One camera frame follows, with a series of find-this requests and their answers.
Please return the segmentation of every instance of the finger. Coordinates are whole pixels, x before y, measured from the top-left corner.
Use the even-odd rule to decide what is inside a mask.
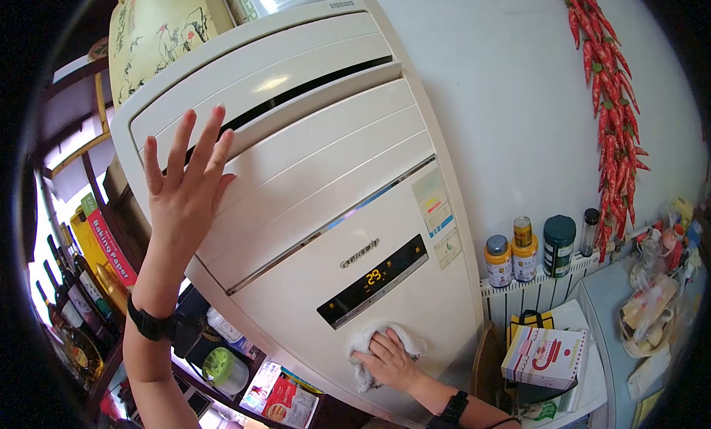
[[[376,332],[375,335],[373,335],[373,339],[380,343],[381,346],[385,347],[387,351],[393,356],[396,356],[398,353],[400,353],[400,350],[398,350],[397,346],[392,341],[390,341],[390,338],[383,335],[382,333]]]
[[[372,371],[372,368],[378,364],[383,364],[377,356],[373,356],[370,353],[354,352],[353,357],[360,359],[360,361],[365,364],[365,367],[367,367],[370,371]]]
[[[173,138],[173,146],[168,154],[168,171],[166,174],[165,186],[173,189],[180,185],[183,180],[183,168],[185,167],[185,153],[188,151],[188,143],[190,142],[190,134],[195,126],[197,118],[195,111],[188,110],[183,115],[183,119],[178,128],[176,135]]]
[[[188,183],[198,182],[203,177],[205,167],[214,154],[215,142],[217,142],[223,120],[225,120],[225,105],[219,104],[210,112],[210,119],[205,124],[205,129],[193,150],[190,164],[185,173]]]
[[[237,176],[234,174],[223,174],[223,176],[220,177],[220,183],[218,184],[218,189],[215,193],[215,197],[213,198],[213,214],[218,210],[218,206],[220,205],[220,201],[222,201],[227,185],[229,185],[230,182],[236,178]]]
[[[146,138],[146,145],[143,147],[143,164],[146,171],[146,184],[148,191],[154,196],[163,189],[163,172],[158,165],[158,145],[153,136]]]
[[[381,345],[380,342],[378,342],[378,340],[375,339],[375,336],[373,337],[373,339],[370,340],[369,348],[372,353],[374,353],[378,358],[380,358],[384,362],[387,362],[387,361],[393,359],[392,352],[390,352],[383,345]]]
[[[235,138],[235,132],[232,130],[226,130],[223,132],[222,137],[218,140],[213,148],[213,155],[210,158],[208,167],[205,170],[205,175],[208,180],[214,181],[215,184],[220,180],[220,176],[225,171],[225,164],[227,163],[227,158],[230,155],[230,148],[232,148],[232,142]]]
[[[400,341],[400,337],[397,335],[397,333],[395,333],[395,330],[388,328],[387,331],[385,331],[385,334],[388,338],[390,338],[390,341],[392,341],[393,344],[396,345],[399,350],[404,352],[404,344],[402,341]]]

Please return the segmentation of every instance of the gree logo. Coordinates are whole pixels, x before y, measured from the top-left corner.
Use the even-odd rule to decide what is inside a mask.
[[[373,248],[377,247],[379,243],[380,243],[379,238],[371,240],[367,246],[361,248],[360,251],[357,252],[355,255],[349,257],[347,260],[344,260],[341,263],[341,268],[347,268],[350,264],[355,263],[361,256],[365,255],[367,252],[369,252]]]

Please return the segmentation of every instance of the gold can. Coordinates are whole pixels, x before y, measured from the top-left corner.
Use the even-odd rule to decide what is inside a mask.
[[[533,239],[531,220],[526,216],[519,216],[513,221],[513,242],[517,247],[528,247]]]

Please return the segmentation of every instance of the green lid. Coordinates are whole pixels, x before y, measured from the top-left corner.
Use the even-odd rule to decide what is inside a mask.
[[[575,221],[562,214],[548,218],[543,226],[543,238],[553,247],[571,246],[575,241]]]
[[[237,357],[234,353],[224,347],[218,347],[205,358],[203,375],[209,376],[208,379],[211,379],[216,386],[224,384],[230,378],[236,361]]]

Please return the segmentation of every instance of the white wall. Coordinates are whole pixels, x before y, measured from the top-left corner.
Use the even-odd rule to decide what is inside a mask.
[[[597,122],[563,0],[378,0],[434,106],[485,276],[486,238],[526,215],[543,237],[555,214],[599,208]],[[681,66],[641,0],[598,0],[623,44],[642,114],[637,223],[667,199],[696,202],[701,123]]]

